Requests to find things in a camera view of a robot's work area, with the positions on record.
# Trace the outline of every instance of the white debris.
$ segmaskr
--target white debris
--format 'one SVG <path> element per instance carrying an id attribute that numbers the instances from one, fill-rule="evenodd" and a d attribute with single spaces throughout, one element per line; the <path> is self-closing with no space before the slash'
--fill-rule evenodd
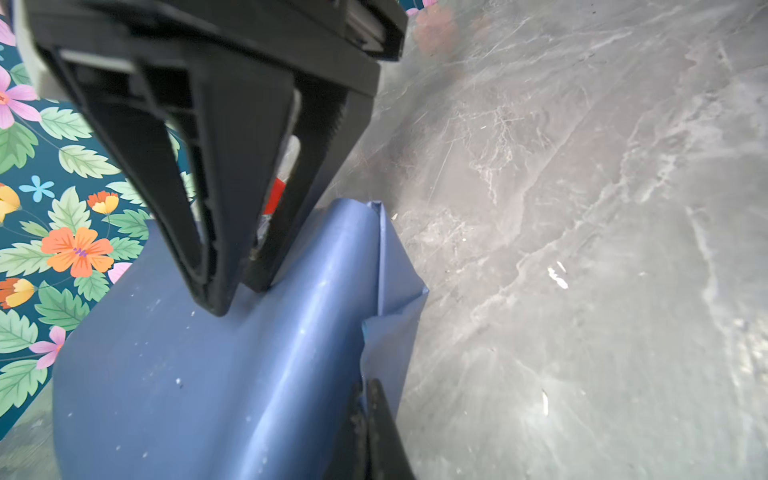
<path id="1" fill-rule="evenodd" d="M 548 267 L 547 267 L 547 271 L 549 272 L 549 278 L 551 278 L 551 279 L 553 279 L 555 282 L 557 282 L 557 283 L 558 283 L 558 285 L 560 286 L 560 288 L 564 288 L 564 289 L 567 289 L 567 288 L 568 288 L 568 282 L 566 282 L 565 280 L 563 280 L 562 278 L 560 278 L 560 277 L 558 276 L 558 274 L 557 274 L 557 273 L 554 271 L 554 268 L 552 268 L 551 266 L 548 266 Z"/>

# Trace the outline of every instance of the floral pattern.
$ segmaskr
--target floral pattern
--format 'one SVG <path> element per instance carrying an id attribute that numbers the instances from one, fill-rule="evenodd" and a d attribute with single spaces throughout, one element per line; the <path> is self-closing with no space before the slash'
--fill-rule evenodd
<path id="1" fill-rule="evenodd" d="M 0 43 L 2 439 L 51 378 L 67 335 L 141 253 L 150 213 L 84 117 L 37 95 L 1 19 Z M 194 202 L 184 142 L 168 134 Z"/>

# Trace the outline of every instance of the pink petal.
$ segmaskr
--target pink petal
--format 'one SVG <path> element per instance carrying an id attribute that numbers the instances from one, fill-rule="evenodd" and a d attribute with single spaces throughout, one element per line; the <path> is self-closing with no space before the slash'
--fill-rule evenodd
<path id="1" fill-rule="evenodd" d="M 20 101 L 17 100 L 8 100 L 8 106 L 13 110 L 19 117 L 30 120 L 30 121 L 40 121 L 42 120 L 42 117 L 40 116 L 40 112 L 35 110 L 33 107 L 30 107 L 27 104 L 23 104 Z"/>
<path id="2" fill-rule="evenodd" d="M 16 46 L 16 35 L 13 35 L 11 27 L 2 20 L 0 20 L 0 42 L 6 45 L 11 45 L 12 47 Z"/>
<path id="3" fill-rule="evenodd" d="M 11 90 L 6 91 L 6 94 L 14 100 L 38 99 L 38 92 L 36 92 L 30 85 L 16 85 Z"/>
<path id="4" fill-rule="evenodd" d="M 54 352 L 50 352 L 48 355 L 44 356 L 43 358 L 38 360 L 38 370 L 45 370 L 49 366 L 53 365 L 53 362 L 56 361 L 56 357 L 58 356 L 58 350 Z"/>
<path id="5" fill-rule="evenodd" d="M 56 345 L 64 345 L 64 340 L 67 338 L 67 331 L 60 326 L 53 326 L 48 335 Z"/>
<path id="6" fill-rule="evenodd" d="M 50 342 L 45 342 L 45 341 L 43 341 L 43 342 L 37 342 L 37 343 L 32 343 L 32 344 L 29 346 L 29 349 L 30 349 L 32 352 L 35 352 L 35 353 L 48 353 L 48 352 L 53 352 L 53 351 L 54 351 L 54 350 L 56 350 L 57 348 L 58 348 L 58 345 L 56 345 L 55 343 L 50 343 Z"/>
<path id="7" fill-rule="evenodd" d="M 6 91 L 8 90 L 8 86 L 11 84 L 11 74 L 8 73 L 8 70 L 5 70 L 3 67 L 0 67 L 0 90 Z"/>
<path id="8" fill-rule="evenodd" d="M 131 262 L 118 262 L 112 267 L 112 270 L 109 270 L 107 272 L 107 275 L 109 276 L 109 280 L 112 281 L 112 283 L 117 283 L 121 276 L 123 276 L 123 273 L 128 270 L 128 267 L 133 265 Z"/>
<path id="9" fill-rule="evenodd" d="M 0 129 L 5 130 L 10 128 L 16 120 L 13 119 L 13 114 L 8 105 L 0 105 Z"/>

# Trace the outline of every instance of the leaf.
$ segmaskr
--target leaf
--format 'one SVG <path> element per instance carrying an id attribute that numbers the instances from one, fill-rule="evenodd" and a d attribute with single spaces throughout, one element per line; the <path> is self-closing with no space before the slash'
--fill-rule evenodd
<path id="1" fill-rule="evenodd" d="M 176 140 L 176 136 L 173 135 L 171 132 L 168 132 L 168 137 L 170 138 L 170 145 L 174 149 L 174 157 L 176 157 L 176 161 L 178 161 L 179 150 L 181 149 L 181 145 L 179 145 L 179 141 Z"/>
<path id="2" fill-rule="evenodd" d="M 35 305 L 35 310 L 43 315 L 38 320 L 48 325 L 58 325 L 67 331 L 74 330 L 91 312 L 91 308 L 83 303 L 80 296 L 72 295 L 68 289 L 59 292 L 45 281 L 40 284 L 38 298 L 40 303 Z"/>
<path id="3" fill-rule="evenodd" d="M 74 141 L 78 137 L 91 138 L 91 125 L 85 121 L 82 114 L 70 108 L 59 110 L 58 107 L 48 107 L 40 112 L 40 116 L 40 125 L 53 138 L 68 138 Z"/>
<path id="4" fill-rule="evenodd" d="M 23 350 L 38 339 L 38 326 L 29 324 L 26 316 L 19 318 L 16 310 L 0 310 L 0 353 Z"/>
<path id="5" fill-rule="evenodd" d="M 109 253 L 109 257 L 115 260 L 131 260 L 139 256 L 139 253 L 144 249 L 144 246 L 138 242 L 138 240 L 131 240 L 130 238 L 115 237 L 109 240 L 112 244 L 112 253 Z"/>
<path id="6" fill-rule="evenodd" d="M 192 175 L 187 172 L 181 172 L 181 181 L 184 183 L 184 190 L 187 192 L 187 200 L 192 201 L 197 192 L 194 189 L 194 181 Z"/>
<path id="7" fill-rule="evenodd" d="M 24 222 L 23 220 L 20 220 L 19 223 L 22 225 L 22 230 L 24 230 L 27 233 L 30 233 L 31 235 L 35 235 L 36 237 L 47 237 L 48 231 L 40 225 L 39 223 L 35 222 Z"/>
<path id="8" fill-rule="evenodd" d="M 27 157 L 35 158 L 38 138 L 24 125 L 14 122 L 13 125 L 0 130 L 0 174 L 16 166 L 24 167 Z"/>
<path id="9" fill-rule="evenodd" d="M 77 233 L 80 227 L 91 227 L 91 212 L 85 201 L 80 201 L 74 187 L 64 190 L 61 200 L 53 200 L 51 208 L 53 211 L 48 212 L 48 216 L 53 220 L 49 224 L 52 230 L 67 227 L 72 233 Z"/>
<path id="10" fill-rule="evenodd" d="M 111 188 L 112 190 L 118 192 L 120 194 L 120 198 L 123 200 L 127 200 L 132 204 L 137 204 L 141 207 L 147 206 L 147 204 L 144 202 L 144 199 L 139 196 L 139 193 L 136 191 L 134 186 L 127 181 L 112 182 L 111 184 L 107 184 L 107 188 Z"/>
<path id="11" fill-rule="evenodd" d="M 146 240 L 149 238 L 147 218 L 149 218 L 149 214 L 142 209 L 123 210 L 122 214 L 107 215 L 101 221 L 120 227 L 118 230 L 120 233 L 127 233 L 132 237 L 137 237 L 139 240 Z"/>
<path id="12" fill-rule="evenodd" d="M 13 78 L 13 81 L 17 85 L 32 85 L 32 80 L 29 79 L 27 68 L 23 63 L 20 63 L 14 68 L 11 68 L 8 73 L 11 74 L 11 78 Z"/>
<path id="13" fill-rule="evenodd" d="M 99 301 L 109 291 L 107 276 L 97 270 L 94 270 L 91 276 L 80 276 L 74 279 L 74 285 L 86 300 Z"/>
<path id="14" fill-rule="evenodd" d="M 120 169 L 108 163 L 108 158 L 82 145 L 67 145 L 58 151 L 58 163 L 70 174 L 75 172 L 83 178 L 102 178 L 102 175 L 117 175 Z"/>
<path id="15" fill-rule="evenodd" d="M 53 255 L 42 253 L 42 245 L 40 240 L 33 240 L 30 243 L 13 243 L 13 248 L 0 250 L 0 272 L 5 272 L 6 276 L 45 272 L 51 268 L 47 262 Z"/>
<path id="16" fill-rule="evenodd" d="M 0 415 L 11 406 L 24 405 L 27 396 L 34 395 L 38 385 L 45 383 L 48 369 L 38 370 L 37 366 L 37 360 L 17 360 L 0 369 Z"/>

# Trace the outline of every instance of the marble surface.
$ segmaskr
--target marble surface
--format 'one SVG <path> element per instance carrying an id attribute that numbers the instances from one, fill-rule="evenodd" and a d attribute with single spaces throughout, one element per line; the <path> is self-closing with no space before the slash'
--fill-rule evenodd
<path id="1" fill-rule="evenodd" d="M 421 480 L 768 478 L 766 5 L 411 20 L 326 199 L 384 200 L 432 290 L 398 417 Z M 35 412 L 0 477 L 56 478 Z"/>

